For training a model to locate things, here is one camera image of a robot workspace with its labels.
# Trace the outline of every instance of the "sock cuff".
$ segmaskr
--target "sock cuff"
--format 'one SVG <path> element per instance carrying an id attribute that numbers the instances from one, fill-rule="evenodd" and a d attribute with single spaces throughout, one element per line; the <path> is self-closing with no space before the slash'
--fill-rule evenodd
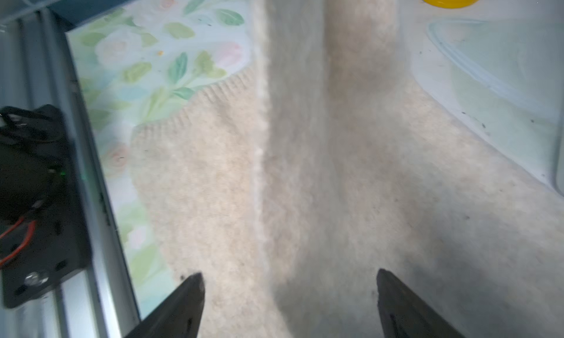
<path id="1" fill-rule="evenodd" d="M 161 138 L 171 138 L 191 126 L 190 110 L 194 105 L 214 101 L 232 101 L 253 89 L 254 68 L 249 66 L 215 84 L 207 85 L 194 94 L 185 107 L 173 114 L 173 116 L 158 122 L 151 122 L 138 127 L 133 134 L 137 142 L 151 142 Z"/>

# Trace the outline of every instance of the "green leaf pattern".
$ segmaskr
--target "green leaf pattern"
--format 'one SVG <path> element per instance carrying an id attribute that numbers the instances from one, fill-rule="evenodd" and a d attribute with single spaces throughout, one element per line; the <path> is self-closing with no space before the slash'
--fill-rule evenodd
<path id="1" fill-rule="evenodd" d="M 141 33 L 141 42 L 144 47 L 149 47 L 159 42 L 159 40 L 150 33 Z"/>
<path id="2" fill-rule="evenodd" d="M 108 105 L 109 109 L 112 110 L 125 110 L 128 108 L 131 108 L 132 104 L 130 102 L 126 102 L 126 101 L 116 101 L 116 102 L 112 102 Z"/>
<path id="3" fill-rule="evenodd" d="M 101 109 L 90 109 L 88 110 L 88 118 L 94 130 L 102 130 L 109 124 L 110 112 Z"/>
<path id="4" fill-rule="evenodd" d="M 202 5 L 206 0 L 190 0 L 184 7 L 184 15 L 193 13 Z"/>
<path id="5" fill-rule="evenodd" d="M 196 34 L 193 29 L 188 26 L 181 24 L 180 22 L 171 22 L 165 25 L 165 30 L 170 33 L 170 35 L 176 39 L 179 38 L 191 38 Z"/>
<path id="6" fill-rule="evenodd" d="M 152 64 L 148 62 L 136 63 L 123 71 L 123 80 L 128 84 L 136 83 L 151 71 L 152 67 Z"/>
<path id="7" fill-rule="evenodd" d="M 245 20 L 241 14 L 229 10 L 229 9 L 217 9 L 215 10 L 215 15 L 217 18 L 227 26 L 241 26 L 245 23 Z"/>
<path id="8" fill-rule="evenodd" d="M 175 89 L 173 91 L 173 95 L 176 95 L 182 98 L 183 100 L 187 100 L 187 101 L 190 99 L 190 97 L 192 97 L 194 93 L 196 93 L 196 91 L 187 87 L 180 87 L 179 89 Z"/>
<path id="9" fill-rule="evenodd" d="M 91 106 L 96 98 L 102 93 L 99 89 L 94 86 L 94 81 L 89 78 L 80 78 L 80 88 L 82 91 L 82 97 L 84 98 L 84 103 L 87 107 Z"/>
<path id="10" fill-rule="evenodd" d="M 188 56 L 186 52 L 182 52 L 169 67 L 169 80 L 173 84 L 177 83 L 186 74 L 187 66 Z"/>
<path id="11" fill-rule="evenodd" d="M 227 74 L 224 69 L 215 66 L 207 51 L 202 51 L 194 60 L 193 73 L 195 76 L 205 75 L 210 79 L 220 79 Z"/>
<path id="12" fill-rule="evenodd" d="M 82 44 L 85 46 L 93 47 L 98 44 L 102 39 L 105 38 L 105 35 L 98 32 L 90 32 L 82 36 L 80 39 Z"/>
<path id="13" fill-rule="evenodd" d="M 123 206 L 117 212 L 116 218 L 119 221 L 118 233 L 123 244 L 129 243 L 130 235 L 136 229 L 140 227 L 148 229 L 150 227 L 147 212 L 143 205 L 137 201 Z M 150 235 L 147 234 L 146 246 L 139 250 L 129 251 L 129 274 L 135 286 L 142 285 L 164 267 L 159 248 L 152 240 Z"/>
<path id="14" fill-rule="evenodd" d="M 125 12 L 125 9 L 123 9 L 123 8 L 119 8 L 117 10 L 114 10 L 110 14 L 108 14 L 108 15 L 102 17 L 102 18 L 99 18 L 98 20 L 90 23 L 88 25 L 88 28 L 90 30 L 97 30 L 99 28 L 102 28 L 102 27 L 105 27 L 109 24 L 112 24 L 112 23 L 116 22 L 116 20 L 118 20 L 124 12 Z"/>
<path id="15" fill-rule="evenodd" d="M 133 16 L 126 17 L 123 19 L 123 24 L 126 24 L 131 27 L 137 27 L 137 25 L 133 22 Z"/>
<path id="16" fill-rule="evenodd" d="M 159 87 L 153 91 L 146 104 L 147 111 L 143 119 L 144 122 L 156 120 L 159 116 L 159 110 L 166 104 L 168 92 L 164 87 Z"/>

